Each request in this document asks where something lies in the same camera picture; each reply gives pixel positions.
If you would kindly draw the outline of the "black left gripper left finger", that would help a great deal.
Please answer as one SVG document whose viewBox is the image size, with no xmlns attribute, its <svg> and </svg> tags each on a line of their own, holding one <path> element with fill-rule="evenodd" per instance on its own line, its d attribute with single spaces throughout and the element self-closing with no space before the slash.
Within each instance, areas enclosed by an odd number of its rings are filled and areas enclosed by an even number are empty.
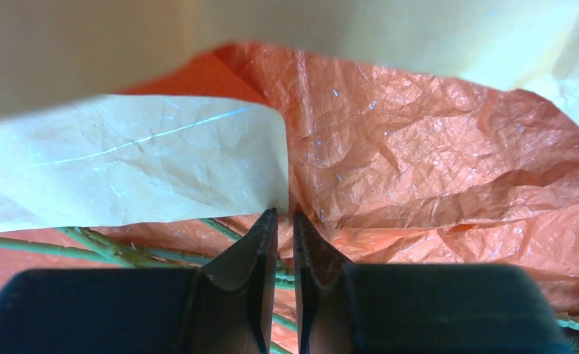
<svg viewBox="0 0 579 354">
<path fill-rule="evenodd" d="M 32 269 L 0 291 L 0 353 L 267 353 L 278 213 L 194 268 Z"/>
</svg>

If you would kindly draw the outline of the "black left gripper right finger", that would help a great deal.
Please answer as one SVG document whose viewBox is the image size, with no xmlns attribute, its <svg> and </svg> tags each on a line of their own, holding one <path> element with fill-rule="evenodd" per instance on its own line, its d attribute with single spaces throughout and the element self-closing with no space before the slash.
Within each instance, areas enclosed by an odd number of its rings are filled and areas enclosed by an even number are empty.
<svg viewBox="0 0 579 354">
<path fill-rule="evenodd" d="M 355 263 L 294 215 L 301 353 L 568 353 L 525 271 Z"/>
</svg>

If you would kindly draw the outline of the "orange yellow wrapping paper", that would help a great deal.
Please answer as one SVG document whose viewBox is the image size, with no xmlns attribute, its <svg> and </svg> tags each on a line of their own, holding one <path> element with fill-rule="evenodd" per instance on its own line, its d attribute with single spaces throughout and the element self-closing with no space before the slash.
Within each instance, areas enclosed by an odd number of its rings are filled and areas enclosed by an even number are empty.
<svg viewBox="0 0 579 354">
<path fill-rule="evenodd" d="M 1 235 L 210 256 L 267 207 L 575 311 L 579 1 L 0 1 Z"/>
</svg>

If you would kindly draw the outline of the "orange flower bouquet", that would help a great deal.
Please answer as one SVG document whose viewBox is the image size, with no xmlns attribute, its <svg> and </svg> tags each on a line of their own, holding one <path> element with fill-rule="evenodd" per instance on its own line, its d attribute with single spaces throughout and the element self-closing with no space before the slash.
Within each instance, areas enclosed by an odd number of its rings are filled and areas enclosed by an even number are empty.
<svg viewBox="0 0 579 354">
<path fill-rule="evenodd" d="M 202 218 L 200 222 L 227 237 L 238 241 L 242 235 L 214 218 Z M 40 243 L 0 237 L 0 249 L 28 251 L 50 256 L 88 260 L 99 263 L 111 263 L 126 268 L 142 267 L 184 267 L 197 268 L 213 260 L 211 257 L 192 254 L 185 251 L 162 249 L 153 246 L 137 246 L 135 243 L 123 243 L 107 235 L 81 227 L 56 228 L 60 233 L 84 245 L 86 248 L 62 246 L 52 243 Z M 294 270 L 277 259 L 275 286 L 281 290 L 295 290 Z M 272 314 L 273 323 L 297 333 L 297 323 L 281 314 Z"/>
</svg>

